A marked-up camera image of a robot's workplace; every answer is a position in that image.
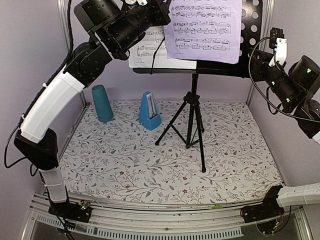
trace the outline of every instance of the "blue metronome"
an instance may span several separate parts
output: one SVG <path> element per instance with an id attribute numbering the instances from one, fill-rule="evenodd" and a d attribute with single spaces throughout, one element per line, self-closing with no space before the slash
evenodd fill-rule
<path id="1" fill-rule="evenodd" d="M 139 123 L 150 131 L 161 125 L 161 116 L 157 110 L 154 94 L 149 91 L 142 96 Z"/>

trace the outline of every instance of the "perforated music stand panel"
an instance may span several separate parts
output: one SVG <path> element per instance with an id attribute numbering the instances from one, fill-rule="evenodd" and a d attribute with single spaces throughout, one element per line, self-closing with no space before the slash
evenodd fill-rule
<path id="1" fill-rule="evenodd" d="M 250 48 L 260 40 L 263 0 L 242 0 L 240 57 L 237 64 L 198 60 L 196 73 L 249 78 Z"/>

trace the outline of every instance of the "paper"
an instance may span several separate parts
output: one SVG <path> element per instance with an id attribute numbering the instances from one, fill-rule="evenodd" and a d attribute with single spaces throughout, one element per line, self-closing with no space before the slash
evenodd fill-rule
<path id="1" fill-rule="evenodd" d="M 151 68 L 154 53 L 164 38 L 162 26 L 153 26 L 145 31 L 145 37 L 130 48 L 130 68 Z M 166 43 L 163 42 L 154 59 L 154 68 L 158 69 L 196 69 L 196 61 L 167 58 Z"/>
<path id="2" fill-rule="evenodd" d="M 172 0 L 170 18 L 169 58 L 238 63 L 242 0 Z"/>

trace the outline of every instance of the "tripod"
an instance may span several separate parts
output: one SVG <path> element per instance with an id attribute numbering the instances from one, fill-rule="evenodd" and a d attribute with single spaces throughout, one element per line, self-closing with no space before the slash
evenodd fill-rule
<path id="1" fill-rule="evenodd" d="M 189 91 L 183 98 L 183 104 L 179 108 L 179 110 L 176 112 L 176 114 L 173 116 L 172 120 L 168 124 L 168 126 L 165 128 L 159 139 L 155 142 L 155 145 L 158 146 L 162 138 L 166 135 L 170 127 L 176 132 L 176 134 L 182 139 L 182 141 L 185 143 L 185 147 L 189 149 L 191 146 L 199 143 L 200 144 L 200 154 L 201 154 L 201 164 L 202 164 L 202 172 L 206 172 L 206 163 L 205 163 L 205 153 L 204 153 L 204 144 L 202 140 L 202 133 L 205 131 L 204 125 L 202 122 L 201 112 L 200 112 L 200 102 L 199 98 L 200 96 L 197 95 L 197 85 L 198 85 L 198 78 L 199 74 L 193 73 L 192 74 L 192 87 L 191 92 Z M 176 129 L 174 126 L 174 122 L 177 119 L 177 117 L 180 115 L 182 110 L 185 108 L 187 104 L 190 104 L 190 112 L 189 112 L 189 122 L 188 122 L 188 131 L 186 135 L 186 140 L 184 137 L 180 134 L 180 132 Z M 194 123 L 194 114 L 196 119 L 196 131 L 192 136 L 192 126 Z M 195 138 L 196 133 L 198 132 L 199 139 L 196 141 L 193 141 Z"/>

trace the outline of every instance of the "purple sheet music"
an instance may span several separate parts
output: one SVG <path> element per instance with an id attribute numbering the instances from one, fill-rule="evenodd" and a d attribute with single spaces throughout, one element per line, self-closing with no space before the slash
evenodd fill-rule
<path id="1" fill-rule="evenodd" d="M 172 0 L 169 9 L 168 58 L 238 63 L 242 0 Z"/>

